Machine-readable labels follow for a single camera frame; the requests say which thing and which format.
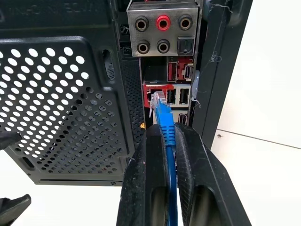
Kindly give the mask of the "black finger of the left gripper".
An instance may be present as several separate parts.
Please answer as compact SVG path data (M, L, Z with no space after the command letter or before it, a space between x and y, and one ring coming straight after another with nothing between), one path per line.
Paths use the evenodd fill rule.
M16 199L0 199L0 226L10 226L30 206L29 194Z
M21 141L22 137L15 131L1 131L0 132L0 149L4 150L10 145Z

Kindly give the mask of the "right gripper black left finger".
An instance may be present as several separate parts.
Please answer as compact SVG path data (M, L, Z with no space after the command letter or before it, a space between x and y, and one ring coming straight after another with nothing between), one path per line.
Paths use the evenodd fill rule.
M169 178L163 133L159 125L144 133L124 173L116 224L166 226Z

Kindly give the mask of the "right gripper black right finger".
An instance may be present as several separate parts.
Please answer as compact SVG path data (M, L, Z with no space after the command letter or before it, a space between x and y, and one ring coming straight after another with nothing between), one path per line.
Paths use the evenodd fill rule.
M176 123L176 162L185 226L249 226L224 165L191 127Z

